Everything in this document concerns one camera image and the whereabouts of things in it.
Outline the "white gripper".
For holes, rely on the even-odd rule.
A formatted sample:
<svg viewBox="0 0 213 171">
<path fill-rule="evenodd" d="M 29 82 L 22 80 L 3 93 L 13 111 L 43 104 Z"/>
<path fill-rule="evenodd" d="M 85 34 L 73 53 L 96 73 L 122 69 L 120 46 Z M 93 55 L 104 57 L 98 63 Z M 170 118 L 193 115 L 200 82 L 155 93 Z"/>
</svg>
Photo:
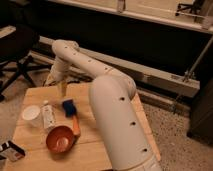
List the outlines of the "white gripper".
<svg viewBox="0 0 213 171">
<path fill-rule="evenodd" d="M 58 84 L 59 95 L 61 98 L 66 96 L 67 82 L 62 81 L 66 78 L 68 67 L 66 65 L 53 64 L 49 75 L 44 83 L 45 86 L 52 86 Z"/>
</svg>

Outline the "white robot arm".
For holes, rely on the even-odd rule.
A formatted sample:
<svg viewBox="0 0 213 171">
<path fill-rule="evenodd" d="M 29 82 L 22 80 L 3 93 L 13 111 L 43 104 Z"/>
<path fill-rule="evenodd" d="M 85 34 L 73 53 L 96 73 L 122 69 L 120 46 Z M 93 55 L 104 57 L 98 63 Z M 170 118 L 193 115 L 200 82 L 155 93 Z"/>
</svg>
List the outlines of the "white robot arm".
<svg viewBox="0 0 213 171">
<path fill-rule="evenodd" d="M 52 43 L 55 60 L 45 84 L 59 86 L 65 95 L 69 67 L 75 65 L 93 81 L 89 87 L 91 110 L 114 171 L 162 171 L 132 105 L 134 80 L 120 70 L 79 51 L 75 41 Z"/>
</svg>

